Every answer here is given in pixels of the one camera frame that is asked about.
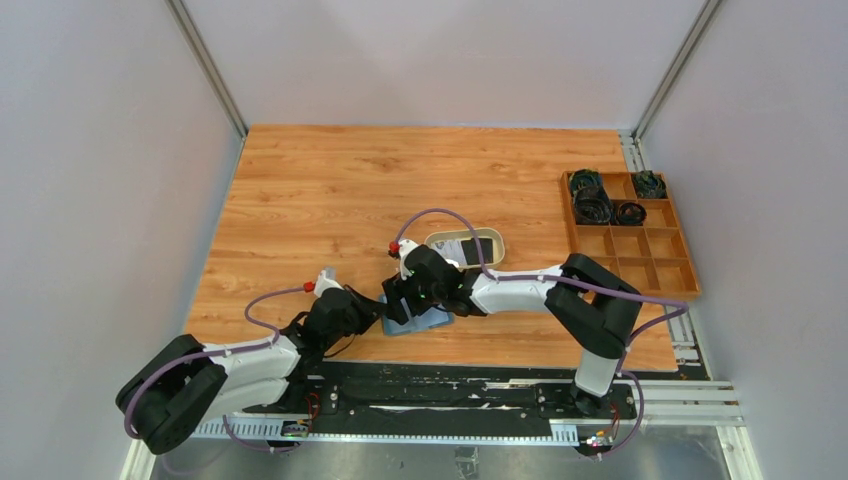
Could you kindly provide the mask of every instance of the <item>wire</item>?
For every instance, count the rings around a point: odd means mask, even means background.
[[[312,419],[315,417],[313,413],[312,400],[309,397],[303,397],[306,400],[306,412],[309,415],[309,420],[306,421],[306,434],[309,435],[312,432]]]
[[[310,417],[314,418],[314,416],[311,413],[312,412],[312,404],[311,403],[309,403],[309,411],[310,411]],[[229,436],[230,439],[233,440],[233,443],[227,443],[224,446],[224,448],[222,448],[218,453],[213,455],[212,458],[210,458],[208,461],[206,461],[206,463],[202,464],[199,467],[192,468],[191,470],[177,470],[173,466],[171,466],[171,463],[168,459],[169,458],[168,454],[160,455],[159,457],[162,460],[162,462],[161,462],[162,469],[165,470],[165,472],[167,472],[169,475],[172,475],[172,476],[175,476],[175,477],[189,477],[189,476],[197,475],[198,473],[202,472],[203,470],[206,470],[207,468],[209,468],[209,466],[211,466],[213,463],[217,462],[221,458],[221,456],[223,456],[224,453],[226,453],[227,450],[229,450],[229,448],[232,447],[234,444],[239,444],[241,446],[245,446],[246,442],[244,442],[243,440],[241,440],[240,438],[238,438],[236,436],[235,431],[233,431],[233,429],[230,427],[229,422],[227,421],[226,417],[223,417],[223,421],[224,421],[224,424],[226,425],[225,430],[227,431],[227,436]],[[312,426],[310,424],[309,430],[307,430],[307,433],[311,430],[312,430]],[[268,447],[268,449],[265,449],[265,448],[262,448],[262,447],[259,447],[259,446],[249,445],[251,450],[261,451],[261,452],[264,452],[264,453],[285,453],[285,452],[290,452],[290,451],[294,450],[295,448],[297,448],[299,446],[300,446],[300,444],[298,443],[297,445],[292,446],[292,447],[280,447],[277,450],[272,452],[270,446]]]
[[[573,203],[578,225],[608,225],[615,218],[613,204],[600,185],[581,188]]]
[[[618,413],[618,407],[615,406],[614,403],[610,402],[610,409],[613,411],[612,422],[610,422],[610,426],[603,430],[604,434],[609,433],[610,437],[615,439],[618,435],[618,427],[621,422],[621,414]]]
[[[601,174],[588,168],[577,170],[568,177],[568,188],[571,190],[571,195],[586,187],[600,187],[603,183]]]
[[[636,421],[633,423],[633,429],[627,433],[627,436],[624,437],[624,440],[613,445],[611,449],[604,453],[604,457],[624,448],[624,446],[627,445],[630,440],[633,439],[634,435],[636,435],[636,432],[639,431],[639,427],[642,426],[642,419],[645,417],[645,394],[642,392],[642,384],[639,383],[639,379],[636,378],[636,375],[634,375],[632,372],[629,372],[627,370],[621,370],[619,373],[629,378],[630,380],[633,380],[633,384],[636,386],[636,391],[639,392],[639,411],[636,413]]]
[[[315,418],[321,412],[321,397],[319,397],[318,394],[315,393],[315,392],[309,392],[309,395],[307,395],[307,397],[314,397],[315,398],[315,413],[314,413],[314,415],[312,415],[312,420],[315,420]]]
[[[647,210],[635,202],[624,202],[615,209],[615,224],[626,227],[642,226],[648,216]]]
[[[333,357],[335,357],[336,355],[338,355],[338,354],[340,354],[340,353],[344,352],[345,350],[347,350],[347,347],[349,347],[349,346],[353,345],[353,341],[354,341],[354,340],[356,340],[356,335],[355,335],[355,334],[354,334],[354,335],[352,335],[352,336],[350,337],[350,341],[349,341],[349,342],[347,342],[347,345],[345,345],[344,347],[342,347],[342,348],[340,348],[340,349],[336,350],[335,352],[333,352],[333,353],[331,353],[331,354],[329,354],[329,355],[324,355],[324,358],[333,358]]]
[[[227,421],[226,415],[221,417],[221,419],[223,420],[224,430],[226,430],[227,436],[230,437],[230,439],[232,441],[238,443],[239,445],[241,445],[242,447],[244,447],[248,450],[253,450],[254,452],[263,452],[263,453],[275,454],[275,453],[291,452],[292,450],[294,450],[294,449],[296,449],[297,447],[300,446],[300,444],[292,446],[292,447],[260,447],[259,445],[253,445],[252,443],[248,443],[248,442],[246,442],[246,441],[244,441],[244,440],[242,440],[242,439],[240,439],[236,436],[236,432],[233,431],[233,428],[230,426],[230,422]]]
[[[180,358],[176,358],[174,360],[171,360],[170,362],[166,363],[161,368],[159,368],[159,370],[156,370],[155,372],[153,372],[153,374],[150,375],[150,377],[148,377],[147,380],[145,380],[141,384],[141,386],[138,387],[138,390],[135,391],[132,398],[130,399],[130,402],[127,404],[127,410],[124,413],[124,431],[127,432],[127,435],[129,435],[131,438],[135,438],[135,439],[141,438],[141,435],[139,435],[132,426],[133,413],[135,413],[135,408],[138,405],[138,400],[141,398],[141,396],[144,394],[144,392],[146,392],[151,386],[153,386],[153,384],[155,384],[162,377],[162,375],[166,374],[168,371],[170,371],[171,369],[173,369],[177,365],[181,365],[181,364],[187,363],[187,362],[192,362],[194,360],[198,360],[198,359],[201,359],[201,358],[223,357],[225,355],[229,355],[229,354],[232,354],[232,353],[252,352],[252,351],[255,351],[255,350],[262,350],[263,348],[268,348],[271,345],[276,344],[277,341],[280,339],[280,329],[275,327],[274,325],[271,325],[270,323],[265,323],[261,320],[258,320],[256,318],[252,317],[250,315],[250,309],[254,305],[256,305],[257,303],[261,302],[262,300],[265,300],[265,299],[268,299],[268,298],[271,298],[271,297],[276,297],[278,295],[285,295],[287,293],[295,293],[295,292],[303,292],[303,291],[305,291],[304,287],[294,287],[294,288],[286,288],[284,290],[275,290],[273,292],[268,292],[266,294],[263,294],[263,295],[260,295],[256,298],[254,298],[253,300],[251,300],[247,304],[247,306],[244,307],[244,318],[246,318],[248,322],[253,323],[255,325],[259,325],[260,327],[265,327],[265,328],[271,330],[274,333],[273,338],[271,338],[271,340],[267,344],[263,342],[263,343],[258,343],[258,344],[255,344],[255,345],[246,345],[246,346],[243,346],[243,347],[236,347],[236,348],[233,348],[233,349],[230,349],[230,350],[224,349],[224,350],[213,350],[213,351],[207,351],[207,352],[192,353],[190,355],[185,355],[185,356],[182,356]]]
[[[639,198],[668,198],[665,181],[651,170],[634,173],[633,188]]]

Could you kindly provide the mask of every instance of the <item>aluminum frame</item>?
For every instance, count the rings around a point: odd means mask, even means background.
[[[233,99],[233,96],[227,89],[227,85],[221,77],[221,72],[219,72],[218,67],[215,66],[215,61],[212,60],[212,55],[206,48],[206,44],[203,43],[203,37],[200,36],[200,31],[197,29],[197,25],[195,25],[194,20],[191,19],[191,14],[185,5],[185,2],[183,0],[165,0],[165,4],[168,6],[168,9],[171,10],[171,13],[174,16],[174,21],[177,23],[177,26],[180,27],[180,31],[183,32],[183,37],[185,38],[188,46],[191,48],[191,52],[197,59],[197,63],[200,65],[203,73],[206,75],[206,79],[209,81],[209,86],[212,87],[212,91],[215,92],[215,96],[218,97],[218,101],[221,102],[221,107],[224,109],[224,113],[230,120],[230,124],[233,126],[236,134],[241,137],[242,142],[244,142],[245,139],[247,139],[247,123],[244,121],[244,117],[241,116],[241,112],[239,112],[239,109],[236,106],[235,99]]]
[[[236,106],[236,102],[226,87],[226,84],[218,71],[215,62],[213,61],[208,49],[206,48],[203,39],[196,25],[191,19],[191,15],[183,0],[165,0],[169,9],[173,13],[174,19],[177,22],[180,30],[183,32],[186,42],[189,44],[194,53],[199,65],[204,71],[210,86],[214,90],[221,105],[227,115],[230,123],[241,136],[242,140],[246,139],[248,126],[241,116],[241,113]],[[650,168],[650,164],[643,155],[642,138],[646,131],[651,126],[653,120],[657,116],[663,102],[666,100],[671,90],[679,78],[683,68],[692,56],[699,41],[702,39],[706,29],[715,17],[718,8],[723,3],[723,0],[705,0],[704,4],[689,30],[686,38],[678,49],[674,60],[669,65],[662,81],[657,86],[654,95],[648,102],[638,123],[631,130],[619,131],[622,152],[625,161],[630,171],[639,171]],[[698,334],[697,314],[691,311],[675,321],[669,323],[669,331],[671,333],[672,343],[675,347],[675,356],[678,363],[681,362],[702,362],[707,374],[712,376],[706,354],[700,355],[698,347],[702,347],[701,351],[707,350],[703,344],[699,345],[699,340],[703,337]],[[539,384],[539,383],[562,383],[561,379],[512,379],[509,384]],[[691,381],[691,380],[642,380],[640,381],[644,388],[646,411],[644,424],[651,425],[707,425],[716,428],[721,439],[725,462],[731,478],[738,479],[755,479],[759,480],[762,475],[757,464],[757,460],[753,454],[750,439],[748,438],[747,428],[744,426],[744,419],[741,414],[738,402],[736,401],[735,393],[730,382],[717,381]],[[265,420],[275,420],[274,415],[263,415]],[[255,415],[244,415],[233,417],[232,422],[238,425],[240,419],[256,420]],[[282,416],[277,416],[276,420],[282,421]],[[573,426],[594,426],[599,424],[598,421],[574,421],[574,420],[552,420],[552,427],[555,431],[570,431]],[[632,421],[622,422],[624,425],[632,425]],[[343,436],[334,435],[332,441],[369,441],[374,439],[356,438],[357,436],[348,436],[350,438],[343,439]],[[379,441],[387,443],[416,443],[415,438],[380,438]],[[459,437],[445,438],[445,442],[457,443],[464,442]],[[488,444],[501,444],[501,440],[496,438],[486,439]],[[515,445],[516,443],[502,443],[506,445]],[[153,471],[155,457],[146,448],[140,440],[133,440],[130,445],[123,471],[120,478],[122,479],[148,479]]]

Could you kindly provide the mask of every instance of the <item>white label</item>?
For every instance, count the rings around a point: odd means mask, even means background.
[[[462,251],[462,240],[440,240],[433,242],[431,247],[447,260],[453,260],[460,267],[468,266],[465,261],[465,252]]]

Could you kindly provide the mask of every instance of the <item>white wall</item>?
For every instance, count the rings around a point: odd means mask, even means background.
[[[248,123],[632,127],[702,0],[190,0]]]
[[[848,3],[725,3],[645,148],[765,478],[844,478]]]
[[[117,478],[238,142],[164,2],[0,11],[0,477]]]

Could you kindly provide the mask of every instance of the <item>metal floor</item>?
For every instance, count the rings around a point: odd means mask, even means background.
[[[215,463],[194,475],[173,476],[157,459],[151,478],[309,480],[729,479],[712,427],[648,427],[601,463],[571,448],[312,443],[271,456],[232,442],[190,439],[168,455],[171,468],[191,470],[222,448]]]

